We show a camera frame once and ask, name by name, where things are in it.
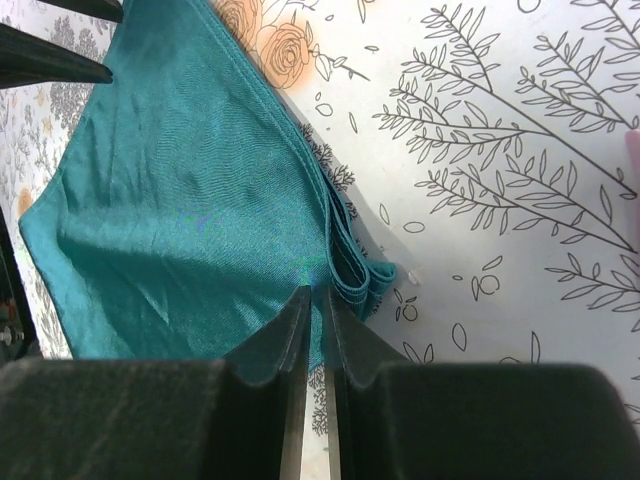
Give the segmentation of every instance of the tablecloth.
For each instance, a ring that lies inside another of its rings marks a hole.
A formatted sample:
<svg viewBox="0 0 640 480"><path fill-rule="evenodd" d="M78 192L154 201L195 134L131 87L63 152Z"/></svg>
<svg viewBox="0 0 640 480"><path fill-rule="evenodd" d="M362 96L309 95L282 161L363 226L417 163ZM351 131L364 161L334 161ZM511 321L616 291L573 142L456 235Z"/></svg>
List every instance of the tablecloth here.
<svg viewBox="0 0 640 480"><path fill-rule="evenodd" d="M399 266L374 331L419 364L594 365L640 426L638 184L624 146L640 126L638 0L215 8L346 196L363 252ZM35 0L5 0L0 18L96 60L114 31ZM0 206L49 357L69 351L17 220L90 92L0 91ZM319 369L306 478L327 476L324 401Z"/></svg>

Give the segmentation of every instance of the white tablecloth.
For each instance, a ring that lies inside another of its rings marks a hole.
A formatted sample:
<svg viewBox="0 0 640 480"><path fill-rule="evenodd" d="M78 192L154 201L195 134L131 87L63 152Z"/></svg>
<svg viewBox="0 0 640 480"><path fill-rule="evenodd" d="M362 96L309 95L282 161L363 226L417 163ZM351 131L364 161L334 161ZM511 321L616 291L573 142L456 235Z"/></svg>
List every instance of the white tablecloth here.
<svg viewBox="0 0 640 480"><path fill-rule="evenodd" d="M640 424L640 3L217 0L400 278L369 325L416 363L581 362ZM114 26L35 0L3 23L90 58ZM91 87L0 91L0 205L49 357L69 355L17 230ZM305 475L326 478L322 372Z"/></svg>

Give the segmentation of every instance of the fabric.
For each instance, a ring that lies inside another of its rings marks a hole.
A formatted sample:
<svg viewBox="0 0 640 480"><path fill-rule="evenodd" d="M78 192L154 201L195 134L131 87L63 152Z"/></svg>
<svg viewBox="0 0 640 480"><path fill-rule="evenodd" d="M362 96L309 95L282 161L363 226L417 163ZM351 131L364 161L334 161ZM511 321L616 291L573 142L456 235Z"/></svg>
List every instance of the fabric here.
<svg viewBox="0 0 640 480"><path fill-rule="evenodd" d="M204 0L130 0L58 171L20 221L76 358L223 355L310 284L364 318L395 278Z"/></svg>

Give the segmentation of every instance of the orange flower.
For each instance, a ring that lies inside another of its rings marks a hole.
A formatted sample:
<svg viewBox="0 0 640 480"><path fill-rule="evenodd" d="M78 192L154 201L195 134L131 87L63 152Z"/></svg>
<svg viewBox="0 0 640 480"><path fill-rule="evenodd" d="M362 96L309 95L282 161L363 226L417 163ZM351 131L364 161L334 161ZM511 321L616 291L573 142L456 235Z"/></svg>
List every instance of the orange flower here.
<svg viewBox="0 0 640 480"><path fill-rule="evenodd" d="M22 216L32 203L33 200L31 199L31 192L28 189L23 188L20 192L20 196L18 196L18 215Z"/></svg>
<svg viewBox="0 0 640 480"><path fill-rule="evenodd" d="M214 0L213 8L236 40L251 50L262 26L262 0Z"/></svg>
<svg viewBox="0 0 640 480"><path fill-rule="evenodd" d="M289 88L309 63L309 45L304 32L290 23L262 28L256 46L260 68L275 88Z"/></svg>

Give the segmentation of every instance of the folded cloth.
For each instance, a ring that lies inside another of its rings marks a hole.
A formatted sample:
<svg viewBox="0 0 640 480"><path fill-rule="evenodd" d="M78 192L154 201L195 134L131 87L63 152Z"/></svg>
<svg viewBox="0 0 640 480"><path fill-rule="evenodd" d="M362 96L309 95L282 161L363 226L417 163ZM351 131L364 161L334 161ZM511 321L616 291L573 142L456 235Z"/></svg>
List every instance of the folded cloth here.
<svg viewBox="0 0 640 480"><path fill-rule="evenodd" d="M213 358L311 285L365 318L395 268L206 0L128 0L53 179L20 230L77 358Z"/></svg>

